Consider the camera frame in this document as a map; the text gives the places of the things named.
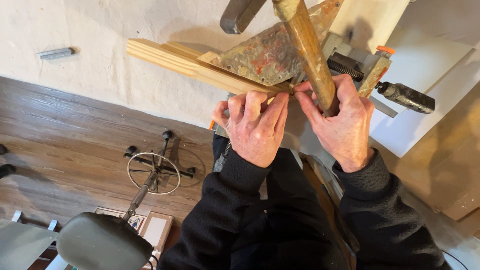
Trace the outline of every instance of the wooden hammer handle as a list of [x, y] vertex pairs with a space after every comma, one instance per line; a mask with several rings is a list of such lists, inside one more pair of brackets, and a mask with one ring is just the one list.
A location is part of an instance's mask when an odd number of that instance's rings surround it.
[[317, 95], [318, 105], [326, 117], [338, 115], [340, 101], [326, 63], [322, 47], [310, 20], [303, 0], [272, 0], [278, 17], [282, 20], [297, 49], [303, 69]]

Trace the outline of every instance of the orange cap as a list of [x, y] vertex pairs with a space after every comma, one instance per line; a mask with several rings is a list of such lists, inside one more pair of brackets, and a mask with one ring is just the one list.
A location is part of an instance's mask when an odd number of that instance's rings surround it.
[[394, 50], [394, 49], [389, 48], [389, 47], [385, 47], [385, 46], [380, 46], [380, 45], [379, 45], [379, 46], [377, 46], [377, 50], [379, 50], [379, 51], [384, 51], [384, 52], [388, 52], [388, 53], [390, 53], [390, 54], [392, 54], [392, 55], [395, 54], [395, 50]]

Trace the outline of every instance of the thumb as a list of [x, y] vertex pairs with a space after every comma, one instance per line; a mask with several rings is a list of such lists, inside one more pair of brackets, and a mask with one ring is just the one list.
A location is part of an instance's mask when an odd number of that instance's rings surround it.
[[294, 95], [300, 103], [301, 110], [307, 116], [311, 124], [318, 123], [322, 120], [323, 116], [318, 111], [318, 108], [315, 106], [311, 97], [304, 92], [295, 92]]

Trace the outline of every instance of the hand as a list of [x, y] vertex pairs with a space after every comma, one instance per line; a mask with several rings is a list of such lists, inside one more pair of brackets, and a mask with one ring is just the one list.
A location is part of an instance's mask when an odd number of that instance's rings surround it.
[[310, 82], [293, 88], [303, 112], [307, 115], [313, 132], [320, 143], [342, 166], [344, 172], [356, 172], [365, 167], [374, 151], [368, 148], [370, 119], [375, 106], [367, 98], [359, 97], [348, 74], [334, 76], [340, 113], [325, 118], [314, 104], [315, 93], [310, 98], [305, 92], [312, 90]]
[[227, 131], [232, 149], [239, 156], [266, 168], [275, 158], [283, 138], [288, 98], [288, 93], [278, 93], [267, 105], [267, 94], [252, 90], [228, 101], [220, 101], [212, 119]]

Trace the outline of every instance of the black rubber handle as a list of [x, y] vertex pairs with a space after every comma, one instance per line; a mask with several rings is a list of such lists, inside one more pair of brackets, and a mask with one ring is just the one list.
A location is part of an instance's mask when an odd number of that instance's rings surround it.
[[430, 114], [435, 111], [435, 99], [403, 84], [383, 82], [378, 85], [378, 93], [386, 99], [417, 112]]

